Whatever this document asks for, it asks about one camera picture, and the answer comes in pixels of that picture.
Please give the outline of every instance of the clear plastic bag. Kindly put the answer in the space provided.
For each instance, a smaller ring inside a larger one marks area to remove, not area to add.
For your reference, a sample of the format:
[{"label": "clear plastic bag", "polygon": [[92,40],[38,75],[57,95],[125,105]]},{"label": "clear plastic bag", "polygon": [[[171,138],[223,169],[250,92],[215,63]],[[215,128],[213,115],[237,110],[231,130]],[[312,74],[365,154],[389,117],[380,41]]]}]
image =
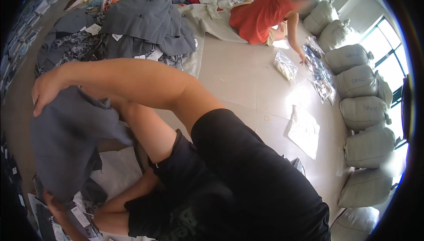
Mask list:
[{"label": "clear plastic bag", "polygon": [[297,74],[297,66],[280,50],[275,56],[274,66],[289,81],[294,81]]}]

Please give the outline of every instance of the orange top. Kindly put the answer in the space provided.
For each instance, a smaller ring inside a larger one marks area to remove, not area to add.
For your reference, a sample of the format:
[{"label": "orange top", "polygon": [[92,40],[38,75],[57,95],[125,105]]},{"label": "orange top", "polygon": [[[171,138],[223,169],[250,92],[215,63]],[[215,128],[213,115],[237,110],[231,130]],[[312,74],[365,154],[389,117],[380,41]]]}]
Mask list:
[{"label": "orange top", "polygon": [[284,16],[292,10],[290,0],[254,0],[231,9],[230,25],[250,44],[263,44],[269,29],[283,22]]}]

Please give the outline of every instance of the man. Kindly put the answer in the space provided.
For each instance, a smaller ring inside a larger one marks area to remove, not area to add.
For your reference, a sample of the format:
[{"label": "man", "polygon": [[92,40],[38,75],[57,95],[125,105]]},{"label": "man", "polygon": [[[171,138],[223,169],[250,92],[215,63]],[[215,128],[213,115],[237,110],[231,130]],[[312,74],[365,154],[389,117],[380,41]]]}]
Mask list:
[{"label": "man", "polygon": [[[95,213],[101,230],[157,240],[330,240],[329,208],[309,181],[189,74],[145,59],[65,63],[36,80],[34,116],[70,85],[109,96],[151,162]],[[171,110],[193,144],[152,108]],[[164,192],[154,191],[159,180]]]}]

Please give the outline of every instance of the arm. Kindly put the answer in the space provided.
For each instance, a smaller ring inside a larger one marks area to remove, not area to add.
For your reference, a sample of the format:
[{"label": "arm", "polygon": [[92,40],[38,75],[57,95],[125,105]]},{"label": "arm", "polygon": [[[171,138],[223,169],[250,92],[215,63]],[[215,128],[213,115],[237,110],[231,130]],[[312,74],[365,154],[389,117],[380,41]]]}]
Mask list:
[{"label": "arm", "polygon": [[191,75],[143,59],[65,63],[38,78],[32,96],[37,117],[58,92],[70,85],[96,87],[144,106],[171,110],[191,133],[204,114],[224,105]]},{"label": "arm", "polygon": [[300,48],[297,42],[297,23],[299,22],[299,14],[292,11],[287,19],[287,39],[290,46],[297,52],[301,58],[301,63],[304,63],[306,60],[305,53]]}]

